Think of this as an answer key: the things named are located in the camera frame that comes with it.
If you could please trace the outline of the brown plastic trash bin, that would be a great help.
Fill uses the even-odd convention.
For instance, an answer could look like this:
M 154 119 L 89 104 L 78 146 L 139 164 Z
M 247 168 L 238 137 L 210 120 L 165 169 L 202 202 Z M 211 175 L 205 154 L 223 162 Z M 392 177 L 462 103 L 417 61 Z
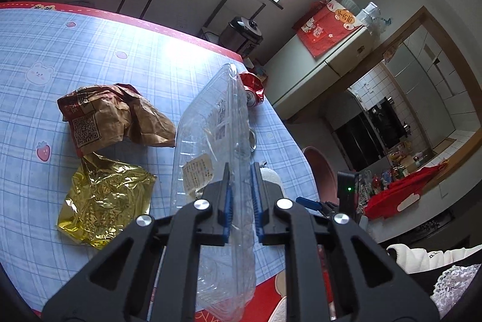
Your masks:
M 321 202 L 338 204 L 336 174 L 325 156 L 315 147 L 302 150 L 311 168 Z

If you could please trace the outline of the brown paper food bag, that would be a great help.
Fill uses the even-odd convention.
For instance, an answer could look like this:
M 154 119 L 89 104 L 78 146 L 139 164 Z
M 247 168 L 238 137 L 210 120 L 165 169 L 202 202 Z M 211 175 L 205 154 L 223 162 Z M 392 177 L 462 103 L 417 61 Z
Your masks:
M 174 147 L 176 127 L 129 84 L 79 88 L 57 100 L 78 157 L 124 139 L 147 147 Z

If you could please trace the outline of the red fabric fridge cover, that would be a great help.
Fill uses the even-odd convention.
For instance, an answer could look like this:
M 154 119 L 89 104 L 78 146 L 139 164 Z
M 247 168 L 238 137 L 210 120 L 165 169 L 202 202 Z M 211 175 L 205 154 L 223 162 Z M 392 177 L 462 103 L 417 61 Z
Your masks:
M 313 58 L 321 57 L 353 32 L 362 22 L 336 0 L 317 1 L 294 23 L 293 29 Z

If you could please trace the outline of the gold foil wrapper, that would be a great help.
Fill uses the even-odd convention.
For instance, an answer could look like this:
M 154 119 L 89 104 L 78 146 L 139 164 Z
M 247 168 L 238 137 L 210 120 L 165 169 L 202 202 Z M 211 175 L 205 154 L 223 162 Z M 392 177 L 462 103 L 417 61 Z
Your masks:
M 157 177 L 134 164 L 93 152 L 81 158 L 57 229 L 72 241 L 104 248 L 138 216 L 149 213 Z

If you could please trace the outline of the clear plastic clamshell box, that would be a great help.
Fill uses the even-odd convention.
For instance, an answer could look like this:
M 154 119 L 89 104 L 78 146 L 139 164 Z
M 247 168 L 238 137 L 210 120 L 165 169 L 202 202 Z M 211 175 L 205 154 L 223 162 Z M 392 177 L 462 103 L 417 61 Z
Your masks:
M 233 63 L 223 65 L 180 118 L 170 212 L 201 197 L 202 187 L 230 170 L 234 198 L 224 247 L 200 253 L 197 307 L 222 321 L 239 321 L 256 287 L 247 97 Z

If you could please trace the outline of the blue plaid tablecloth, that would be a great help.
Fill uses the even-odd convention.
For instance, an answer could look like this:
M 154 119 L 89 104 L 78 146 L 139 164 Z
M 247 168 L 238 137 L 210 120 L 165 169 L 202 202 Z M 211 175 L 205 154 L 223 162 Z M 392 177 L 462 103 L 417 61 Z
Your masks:
M 1 7 L 1 265 L 31 314 L 94 253 L 56 228 L 78 167 L 57 99 L 124 83 L 173 121 L 237 56 L 155 24 L 69 5 Z

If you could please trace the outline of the crushed red soda can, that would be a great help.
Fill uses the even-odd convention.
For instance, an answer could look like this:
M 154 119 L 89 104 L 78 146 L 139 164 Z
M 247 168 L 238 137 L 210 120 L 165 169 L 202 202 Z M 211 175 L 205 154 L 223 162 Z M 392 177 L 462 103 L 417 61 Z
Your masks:
M 265 97 L 261 80 L 251 72 L 243 72 L 239 76 L 245 89 L 248 107 L 261 105 Z

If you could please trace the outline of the clear containers on fridge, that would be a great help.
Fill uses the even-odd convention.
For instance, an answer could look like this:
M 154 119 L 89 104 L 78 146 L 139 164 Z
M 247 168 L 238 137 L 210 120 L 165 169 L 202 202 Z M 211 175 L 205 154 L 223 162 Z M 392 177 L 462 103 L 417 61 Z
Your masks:
M 392 23 L 390 18 L 384 18 L 381 10 L 373 2 L 360 8 L 353 0 L 342 0 L 341 4 L 369 30 L 371 35 L 380 36 Z

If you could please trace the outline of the white refrigerator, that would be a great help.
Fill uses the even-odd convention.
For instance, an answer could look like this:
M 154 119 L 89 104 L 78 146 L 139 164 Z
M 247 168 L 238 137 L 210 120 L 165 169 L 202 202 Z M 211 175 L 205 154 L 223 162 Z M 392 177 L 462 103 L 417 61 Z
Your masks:
M 286 120 L 353 71 L 370 54 L 373 36 L 366 27 L 313 57 L 295 35 L 265 64 L 265 97 Z

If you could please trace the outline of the black kitchen stove unit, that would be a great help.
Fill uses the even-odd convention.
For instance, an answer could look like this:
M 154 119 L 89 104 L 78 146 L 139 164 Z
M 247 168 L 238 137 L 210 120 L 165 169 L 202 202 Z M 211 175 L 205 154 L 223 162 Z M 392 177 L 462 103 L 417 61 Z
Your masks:
M 391 97 L 384 97 L 334 130 L 353 170 L 360 172 L 380 159 L 408 136 Z

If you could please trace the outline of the red cloth on counter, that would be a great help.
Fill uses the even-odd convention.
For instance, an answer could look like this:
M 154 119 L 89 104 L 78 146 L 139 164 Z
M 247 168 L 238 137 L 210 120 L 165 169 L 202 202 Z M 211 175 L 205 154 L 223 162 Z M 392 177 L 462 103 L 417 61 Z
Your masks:
M 370 198 L 364 208 L 364 214 L 369 220 L 379 217 L 390 218 L 400 213 L 406 207 L 420 199 L 423 188 L 432 181 L 447 166 L 449 161 L 443 160 L 432 167 L 423 167 L 417 172 L 413 172 L 407 177 L 392 182 L 387 189 Z

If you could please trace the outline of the black electric pressure cooker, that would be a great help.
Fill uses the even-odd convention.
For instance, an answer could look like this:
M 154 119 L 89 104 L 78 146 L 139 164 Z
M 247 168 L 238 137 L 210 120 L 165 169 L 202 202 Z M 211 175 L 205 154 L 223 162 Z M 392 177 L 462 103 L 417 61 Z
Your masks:
M 219 45 L 242 58 L 249 54 L 263 41 L 263 36 L 254 20 L 234 17 L 219 36 Z

